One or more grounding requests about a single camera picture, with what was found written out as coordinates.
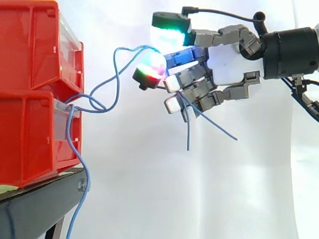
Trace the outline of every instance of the red storage bin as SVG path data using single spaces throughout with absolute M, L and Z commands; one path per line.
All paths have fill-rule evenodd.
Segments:
M 69 109 L 50 92 L 0 91 L 0 185 L 23 188 L 80 163 L 65 136 Z M 79 151 L 81 133 L 76 112 L 71 137 Z
M 83 93 L 83 44 L 57 2 L 0 0 L 0 33 L 0 90 Z

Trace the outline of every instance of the led light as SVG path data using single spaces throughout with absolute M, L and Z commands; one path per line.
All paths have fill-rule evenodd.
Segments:
M 171 75 L 164 80 L 164 85 L 166 87 L 167 92 L 173 93 L 180 90 L 180 85 L 177 80 L 176 75 Z
M 144 56 L 133 75 L 133 79 L 140 83 L 140 88 L 155 89 L 161 79 L 166 77 L 166 59 L 158 52 L 151 52 Z
M 146 75 L 161 79 L 166 72 L 166 59 L 158 52 L 151 52 L 143 57 L 138 68 Z
M 180 104 L 176 96 L 170 97 L 165 100 L 164 105 L 170 114 L 174 114 L 181 110 Z
M 184 41 L 185 34 L 179 30 L 151 27 L 151 42 L 164 54 L 182 50 Z

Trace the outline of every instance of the white backdrop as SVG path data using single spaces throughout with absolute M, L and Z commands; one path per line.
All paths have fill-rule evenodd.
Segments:
M 252 17 L 262 10 L 270 31 L 294 28 L 294 14 L 298 24 L 315 25 L 313 18 L 301 20 L 308 16 L 305 4 L 290 0 L 59 0 L 59 4 L 85 43 L 86 92 L 113 76 L 115 48 L 150 43 L 154 11 L 179 12 L 183 5 L 192 5 Z M 238 23 L 242 22 L 212 14 L 192 17 L 194 28 L 219 29 Z M 129 53 L 119 54 L 119 65 L 130 57 Z M 181 116 L 167 114 L 162 103 L 167 93 L 138 89 L 132 80 L 135 66 L 121 77 L 120 101 L 114 111 L 84 115 L 83 156 L 91 170 L 92 187 L 73 238 L 297 239 L 290 169 L 293 103 L 283 84 L 264 82 L 253 98 L 227 102 L 209 112 L 213 120 L 239 138 L 238 142 L 203 119 L 193 120 L 191 152 L 186 152 L 186 125 Z M 111 103 L 114 95 L 115 85 L 97 93 L 106 103 Z M 308 139 L 318 126 L 295 108 L 293 156 L 300 159 L 309 141 L 298 148 L 299 139 Z M 299 128 L 303 120 L 309 125 L 306 132 Z M 310 190 L 315 190 L 312 183 L 318 179 L 312 177 L 310 181 L 305 176 L 309 170 L 314 173 L 318 165 L 313 160 L 318 141 L 312 139 L 313 153 L 307 157 L 307 165 L 297 165 L 294 170 L 301 239 L 319 237 L 315 221 L 307 221 L 307 216 L 315 220 L 313 211 L 319 211 Z M 306 184 L 313 187 L 301 190 Z M 66 218 L 62 238 L 70 217 Z

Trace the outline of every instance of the black table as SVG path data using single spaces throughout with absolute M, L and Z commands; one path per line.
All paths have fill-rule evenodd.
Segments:
M 86 174 L 72 168 L 52 180 L 0 194 L 0 239 L 58 239 L 64 216 L 83 195 Z

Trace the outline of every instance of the wire bundle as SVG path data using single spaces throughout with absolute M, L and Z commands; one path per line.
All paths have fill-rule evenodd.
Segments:
M 70 135 L 70 129 L 71 129 L 71 125 L 72 125 L 72 120 L 73 120 L 73 114 L 75 109 L 82 111 L 82 112 L 87 112 L 87 113 L 92 113 L 92 114 L 104 114 L 107 112 L 110 112 L 111 110 L 113 110 L 115 108 L 115 106 L 117 105 L 118 101 L 119 101 L 119 96 L 120 96 L 120 75 L 132 64 L 132 62 L 145 50 L 150 49 L 156 52 L 159 52 L 156 48 L 148 46 L 148 45 L 142 45 L 139 46 L 135 49 L 129 49 L 126 47 L 119 47 L 114 51 L 114 55 L 113 55 L 113 63 L 114 63 L 114 69 L 115 69 L 115 76 L 113 76 L 112 78 L 100 83 L 99 85 L 97 85 L 92 92 L 87 95 L 87 94 L 76 94 L 71 96 L 69 99 L 67 99 L 65 101 L 66 104 L 70 103 L 73 99 L 76 98 L 87 98 L 90 102 L 90 105 L 93 109 L 85 109 L 82 107 L 76 107 L 74 105 L 70 105 L 71 109 L 70 109 L 70 114 L 67 120 L 67 126 L 66 126 L 66 138 L 68 143 L 70 144 L 71 149 L 74 151 L 75 155 L 78 157 L 78 159 L 80 160 L 80 162 L 83 165 L 83 168 L 87 174 L 87 182 L 86 182 L 86 187 L 85 187 L 85 191 L 83 193 L 83 196 L 81 198 L 81 201 L 79 203 L 79 205 L 77 206 L 72 219 L 71 219 L 71 223 L 68 229 L 68 233 L 67 233 L 67 239 L 70 239 L 71 237 L 71 233 L 72 233 L 72 229 L 74 226 L 74 222 L 76 220 L 76 217 L 86 199 L 87 193 L 89 191 L 89 188 L 91 186 L 91 175 L 89 172 L 89 169 L 86 165 L 86 163 L 84 162 L 82 156 L 80 155 L 80 153 L 77 151 L 77 149 L 75 148 L 75 146 L 73 145 L 72 139 L 71 139 L 71 135 Z M 135 56 L 128 62 L 128 64 L 123 67 L 120 71 L 118 70 L 117 67 L 117 63 L 116 63 L 116 55 L 120 50 L 125 50 L 125 51 L 130 51 L 130 52 L 136 52 L 138 51 Z M 115 96 L 115 100 L 113 102 L 113 104 L 107 108 L 105 105 L 103 105 L 101 102 L 99 102 L 98 100 L 96 100 L 93 95 L 94 93 L 101 88 L 102 86 L 106 85 L 107 83 L 116 80 L 117 84 L 116 84 L 116 96 Z M 186 110 L 186 116 L 187 116 L 187 150 L 189 150 L 190 148 L 190 119 L 189 119 L 189 114 L 188 114 L 188 110 L 186 107 L 186 103 L 188 105 L 190 105 L 191 107 L 193 107 L 193 109 L 198 112 L 200 115 L 202 115 L 205 119 L 207 119 L 211 124 L 213 124 L 214 126 L 216 126 L 218 129 L 220 129 L 221 131 L 223 131 L 225 134 L 227 134 L 229 137 L 231 137 L 234 140 L 237 140 L 237 138 L 235 138 L 234 136 L 232 136 L 230 133 L 228 133 L 226 130 L 224 130 L 222 127 L 220 127 L 218 124 L 216 124 L 215 122 L 213 122 L 210 118 L 208 118 L 205 114 L 203 114 L 195 105 L 193 105 L 185 96 L 183 96 L 180 92 L 177 93 L 177 95 L 179 97 L 182 98 L 183 104 L 184 104 L 184 109 Z

